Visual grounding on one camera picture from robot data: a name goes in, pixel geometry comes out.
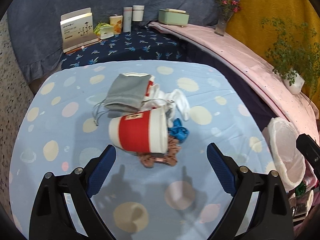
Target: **blue blanket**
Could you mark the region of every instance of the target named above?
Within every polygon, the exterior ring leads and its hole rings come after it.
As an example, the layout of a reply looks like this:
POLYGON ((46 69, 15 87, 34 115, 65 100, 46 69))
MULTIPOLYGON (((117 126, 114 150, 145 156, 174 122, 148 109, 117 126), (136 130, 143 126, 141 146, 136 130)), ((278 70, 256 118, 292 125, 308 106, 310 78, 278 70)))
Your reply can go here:
MULTIPOLYGON (((133 153, 117 149, 114 166, 92 197, 98 213, 119 240, 207 240, 231 201, 206 157, 214 142, 223 154, 254 172, 274 169, 268 146, 226 78, 207 65, 161 60, 107 62, 53 74, 24 118, 10 166, 10 201, 16 225, 28 237, 30 214, 44 174, 84 167, 111 143, 108 125, 123 113, 109 111, 95 126, 93 106, 103 100, 120 73, 149 73, 164 92, 181 89, 191 107, 189 130, 174 167, 146 169, 133 153)), ((66 195, 78 232, 85 234, 66 195)), ((253 194, 238 233, 246 230, 253 194)))

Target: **brown scrunchie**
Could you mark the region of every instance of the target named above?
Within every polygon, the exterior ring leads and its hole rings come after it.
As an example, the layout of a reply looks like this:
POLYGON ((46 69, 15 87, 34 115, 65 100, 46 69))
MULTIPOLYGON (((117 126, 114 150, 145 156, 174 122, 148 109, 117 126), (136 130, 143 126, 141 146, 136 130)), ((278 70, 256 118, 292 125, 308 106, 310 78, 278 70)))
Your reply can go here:
POLYGON ((153 157, 151 153, 137 153, 140 159, 140 162, 146 168, 152 168, 154 163, 165 163, 170 166, 177 164, 178 160, 176 154, 181 150, 181 146, 177 144, 179 141, 173 136, 168 136, 168 151, 163 158, 153 157))

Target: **white cylindrical container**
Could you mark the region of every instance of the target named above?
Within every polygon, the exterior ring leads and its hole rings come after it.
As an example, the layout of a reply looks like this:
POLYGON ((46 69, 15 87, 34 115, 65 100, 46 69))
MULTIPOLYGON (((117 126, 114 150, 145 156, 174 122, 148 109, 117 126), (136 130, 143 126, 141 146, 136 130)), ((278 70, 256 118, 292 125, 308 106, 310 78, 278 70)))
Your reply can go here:
POLYGON ((143 19, 144 5, 132 6, 132 21, 141 22, 143 19))
POLYGON ((131 31, 131 20, 132 20, 132 7, 123 8, 123 27, 122 31, 124 33, 131 31))
POLYGON ((139 153, 168 151, 167 119, 162 107, 112 118, 109 138, 114 146, 139 153))
POLYGON ((113 33, 120 34, 122 30, 122 19, 123 16, 121 14, 114 14, 109 17, 110 25, 113 26, 113 33))

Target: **speckled wall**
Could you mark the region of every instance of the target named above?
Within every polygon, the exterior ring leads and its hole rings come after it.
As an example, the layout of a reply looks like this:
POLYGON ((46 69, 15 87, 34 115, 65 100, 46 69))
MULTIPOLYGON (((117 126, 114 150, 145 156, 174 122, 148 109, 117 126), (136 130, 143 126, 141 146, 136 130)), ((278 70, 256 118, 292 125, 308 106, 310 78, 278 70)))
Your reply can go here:
POLYGON ((9 204, 9 167, 13 146, 33 94, 13 53, 7 14, 0 21, 0 202, 13 219, 9 204))

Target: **white laundry basket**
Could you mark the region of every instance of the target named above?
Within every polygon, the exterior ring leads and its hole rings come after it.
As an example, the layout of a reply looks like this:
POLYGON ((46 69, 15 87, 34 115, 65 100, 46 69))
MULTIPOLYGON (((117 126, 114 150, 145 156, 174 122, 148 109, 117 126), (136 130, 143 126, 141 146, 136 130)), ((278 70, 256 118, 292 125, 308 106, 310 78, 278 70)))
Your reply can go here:
POLYGON ((271 150, 284 189, 287 192, 294 189, 306 172, 304 157, 296 148, 297 130, 290 122, 277 117, 271 119, 262 134, 271 150))

